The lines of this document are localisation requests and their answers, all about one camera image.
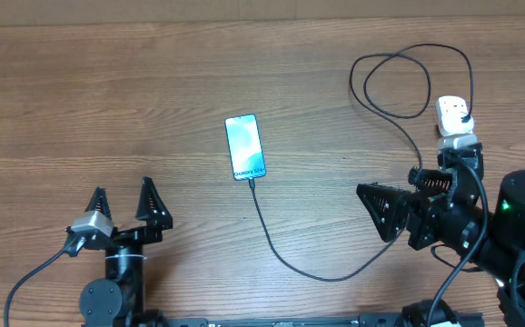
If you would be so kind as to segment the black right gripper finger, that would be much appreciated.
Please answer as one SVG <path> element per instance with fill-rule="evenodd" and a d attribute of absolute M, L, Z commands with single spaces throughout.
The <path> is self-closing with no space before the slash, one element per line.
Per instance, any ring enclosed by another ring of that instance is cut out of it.
<path fill-rule="evenodd" d="M 408 174 L 408 183 L 415 186 L 417 190 L 440 188 L 443 191 L 449 191 L 452 181 L 451 173 L 443 173 L 436 170 L 412 167 Z"/>
<path fill-rule="evenodd" d="M 356 193 L 381 239 L 391 242 L 407 223 L 411 192 L 377 183 L 359 183 Z"/>

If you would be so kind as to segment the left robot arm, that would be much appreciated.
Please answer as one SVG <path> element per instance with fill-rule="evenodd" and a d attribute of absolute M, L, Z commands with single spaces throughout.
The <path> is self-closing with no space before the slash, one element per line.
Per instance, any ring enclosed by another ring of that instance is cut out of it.
<path fill-rule="evenodd" d="M 89 204 L 67 227 L 64 252 L 75 257 L 83 249 L 104 252 L 104 277 L 81 292 L 79 309 L 86 326 L 165 326 L 162 311 L 145 306 L 144 247 L 163 240 L 173 227 L 150 177 L 143 177 L 135 219 L 142 226 L 120 230 L 112 220 L 105 189 L 94 190 Z"/>

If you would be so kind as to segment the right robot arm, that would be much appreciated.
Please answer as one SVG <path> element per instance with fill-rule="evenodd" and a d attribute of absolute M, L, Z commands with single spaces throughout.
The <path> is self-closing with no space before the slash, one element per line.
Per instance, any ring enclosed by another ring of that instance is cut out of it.
<path fill-rule="evenodd" d="M 503 177 L 490 211 L 480 143 L 440 149 L 438 164 L 438 170 L 410 170 L 412 192 L 361 183 L 356 193 L 384 242 L 406 231 L 414 250 L 451 248 L 461 258 L 453 271 L 473 263 L 501 281 L 497 297 L 504 321 L 525 326 L 525 170 Z"/>

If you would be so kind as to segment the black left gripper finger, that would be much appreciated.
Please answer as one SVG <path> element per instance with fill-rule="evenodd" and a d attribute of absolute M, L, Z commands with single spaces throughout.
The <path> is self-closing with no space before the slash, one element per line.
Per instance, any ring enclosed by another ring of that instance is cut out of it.
<path fill-rule="evenodd" d="M 97 211 L 107 217 L 109 220 L 112 219 L 110 206 L 107 200 L 106 191 L 104 188 L 96 187 L 91 197 L 89 204 L 85 208 L 86 212 Z"/>
<path fill-rule="evenodd" d="M 152 178 L 144 176 L 135 218 L 159 230 L 173 228 L 173 217 L 163 203 Z"/>

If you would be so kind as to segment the Samsung Galaxy smartphone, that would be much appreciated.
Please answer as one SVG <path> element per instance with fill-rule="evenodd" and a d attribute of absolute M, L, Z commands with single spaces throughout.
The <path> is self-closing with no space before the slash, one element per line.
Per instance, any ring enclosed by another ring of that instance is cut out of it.
<path fill-rule="evenodd" d="M 261 137 L 254 114 L 226 118 L 227 135 L 233 178 L 249 180 L 266 175 Z"/>

